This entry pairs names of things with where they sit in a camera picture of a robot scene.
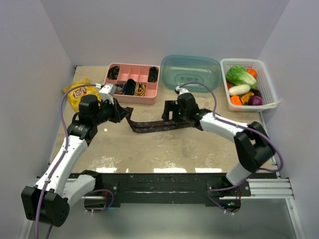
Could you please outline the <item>dark brown patterned tie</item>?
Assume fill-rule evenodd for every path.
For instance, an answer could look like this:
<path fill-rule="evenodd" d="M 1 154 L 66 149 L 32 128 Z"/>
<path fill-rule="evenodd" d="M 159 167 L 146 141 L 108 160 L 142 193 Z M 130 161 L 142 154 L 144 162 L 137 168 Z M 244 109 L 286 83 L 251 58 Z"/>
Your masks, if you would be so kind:
<path fill-rule="evenodd" d="M 126 107 L 129 111 L 129 114 L 126 115 L 126 120 L 131 128 L 131 130 L 135 133 L 152 133 L 152 132 L 162 132 L 162 131 L 170 131 L 181 128 L 189 128 L 191 125 L 188 122 L 175 122 L 173 120 L 164 121 L 147 121 L 147 122 L 137 122 L 131 120 L 131 116 L 133 113 L 133 108 Z"/>

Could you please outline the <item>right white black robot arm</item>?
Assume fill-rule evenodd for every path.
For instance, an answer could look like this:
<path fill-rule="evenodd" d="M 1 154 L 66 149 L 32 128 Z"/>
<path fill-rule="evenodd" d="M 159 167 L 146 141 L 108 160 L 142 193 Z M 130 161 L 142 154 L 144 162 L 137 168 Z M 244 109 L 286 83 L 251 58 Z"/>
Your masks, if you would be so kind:
<path fill-rule="evenodd" d="M 162 119 L 177 124 L 187 123 L 201 131 L 211 132 L 235 144 L 239 162 L 230 170 L 222 183 L 222 190 L 232 196 L 240 183 L 255 173 L 275 154 L 274 147 L 260 123 L 240 123 L 221 117 L 208 109 L 200 109 L 191 93 L 179 93 L 174 101 L 165 101 Z"/>

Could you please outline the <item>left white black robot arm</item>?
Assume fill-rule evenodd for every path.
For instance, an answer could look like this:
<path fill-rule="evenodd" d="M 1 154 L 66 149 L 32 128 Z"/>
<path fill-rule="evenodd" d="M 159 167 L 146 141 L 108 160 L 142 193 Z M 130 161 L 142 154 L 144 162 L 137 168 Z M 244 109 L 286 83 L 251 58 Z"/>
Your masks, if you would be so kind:
<path fill-rule="evenodd" d="M 78 200 L 105 190 L 102 176 L 93 171 L 84 171 L 73 183 L 66 183 L 75 163 L 97 134 L 98 126 L 107 121 L 120 123 L 129 113 L 111 96 L 104 101 L 94 95 L 82 97 L 79 112 L 73 116 L 55 159 L 36 184 L 26 186 L 21 193 L 28 220 L 60 227 Z"/>

